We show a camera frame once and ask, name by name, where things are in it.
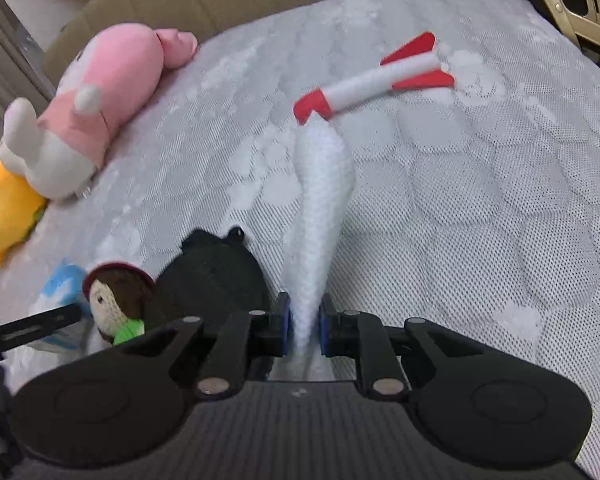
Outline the red white rocket toy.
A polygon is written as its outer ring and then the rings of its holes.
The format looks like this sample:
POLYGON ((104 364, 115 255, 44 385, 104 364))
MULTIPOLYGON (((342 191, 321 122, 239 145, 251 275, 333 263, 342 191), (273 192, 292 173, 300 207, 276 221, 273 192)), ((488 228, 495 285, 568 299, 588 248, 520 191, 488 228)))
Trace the red white rocket toy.
POLYGON ((435 43, 432 32, 423 32, 385 56, 378 67, 312 90, 294 103, 294 118, 303 125, 313 113, 329 120, 342 110, 388 92, 453 88, 455 79, 442 70, 434 53, 435 43))

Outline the yellow plush toy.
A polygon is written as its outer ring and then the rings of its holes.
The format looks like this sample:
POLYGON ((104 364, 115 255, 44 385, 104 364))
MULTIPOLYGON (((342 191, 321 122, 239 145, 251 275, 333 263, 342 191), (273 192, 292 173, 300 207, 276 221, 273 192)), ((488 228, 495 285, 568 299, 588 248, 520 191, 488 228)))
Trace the yellow plush toy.
POLYGON ((46 211, 47 200, 0 159, 0 267, 9 251, 24 243, 46 211))

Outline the pink plush toy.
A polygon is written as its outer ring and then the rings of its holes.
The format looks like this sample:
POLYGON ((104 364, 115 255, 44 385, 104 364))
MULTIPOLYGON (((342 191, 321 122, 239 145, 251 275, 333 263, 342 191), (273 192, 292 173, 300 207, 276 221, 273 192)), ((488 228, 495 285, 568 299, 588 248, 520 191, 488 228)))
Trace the pink plush toy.
POLYGON ((81 194, 162 74, 189 63, 197 48, 192 32, 175 28, 122 23, 102 30, 70 63, 44 112, 25 98, 7 107, 3 166, 49 200, 81 194))

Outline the white patterned mattress cover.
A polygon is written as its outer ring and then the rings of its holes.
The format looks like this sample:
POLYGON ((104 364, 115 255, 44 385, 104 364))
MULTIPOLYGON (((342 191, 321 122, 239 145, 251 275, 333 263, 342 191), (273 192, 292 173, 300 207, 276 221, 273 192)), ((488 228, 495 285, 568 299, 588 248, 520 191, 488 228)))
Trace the white patterned mattress cover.
POLYGON ((451 89, 334 118, 355 187, 330 267, 341 309, 412 315, 576 382, 600 479, 600 68, 527 0, 326 0, 224 32, 120 132, 91 193, 47 209, 0 273, 0 324, 55 266, 159 273, 193 229, 241 226, 272 292, 300 186, 294 101, 429 30, 451 89))

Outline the white knitted cloth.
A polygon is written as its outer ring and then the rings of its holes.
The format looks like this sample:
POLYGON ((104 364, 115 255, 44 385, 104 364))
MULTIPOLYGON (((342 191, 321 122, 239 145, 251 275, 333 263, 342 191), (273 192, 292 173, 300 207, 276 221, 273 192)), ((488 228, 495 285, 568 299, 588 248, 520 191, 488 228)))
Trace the white knitted cloth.
POLYGON ((343 137, 320 115, 300 127, 294 144, 299 209, 283 272, 290 299, 292 351, 309 351, 344 215, 355 186, 355 166, 343 137))

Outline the knitted doll green body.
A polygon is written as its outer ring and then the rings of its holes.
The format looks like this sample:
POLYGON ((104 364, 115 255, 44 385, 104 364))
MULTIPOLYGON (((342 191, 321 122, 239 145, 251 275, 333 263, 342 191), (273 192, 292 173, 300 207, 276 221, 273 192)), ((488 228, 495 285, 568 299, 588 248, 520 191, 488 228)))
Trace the knitted doll green body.
POLYGON ((145 271, 124 262, 104 263, 87 274, 83 295, 103 340, 123 344, 145 333, 145 311, 154 287, 145 271))

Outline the black pouch bag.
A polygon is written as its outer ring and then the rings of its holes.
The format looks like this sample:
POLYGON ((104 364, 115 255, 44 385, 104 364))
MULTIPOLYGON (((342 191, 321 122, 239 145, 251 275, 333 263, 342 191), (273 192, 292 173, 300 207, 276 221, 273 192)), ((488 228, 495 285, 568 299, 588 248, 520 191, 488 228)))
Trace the black pouch bag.
POLYGON ((188 316, 221 326, 236 312, 270 310, 268 285, 245 238, 240 226, 223 237, 203 229, 190 232, 155 281, 145 308, 145 330, 188 316))

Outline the blue white packet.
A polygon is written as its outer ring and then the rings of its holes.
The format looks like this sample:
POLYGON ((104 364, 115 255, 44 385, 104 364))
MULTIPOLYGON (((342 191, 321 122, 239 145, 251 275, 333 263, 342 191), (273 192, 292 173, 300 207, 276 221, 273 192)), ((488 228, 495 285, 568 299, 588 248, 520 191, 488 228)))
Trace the blue white packet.
POLYGON ((40 296, 29 309, 30 315, 77 304, 81 309, 81 319, 50 336, 30 343, 30 347, 38 351, 69 352, 85 351, 87 339, 94 327, 91 308, 83 293, 83 281, 86 271, 82 266, 62 259, 53 270, 43 286, 40 296))

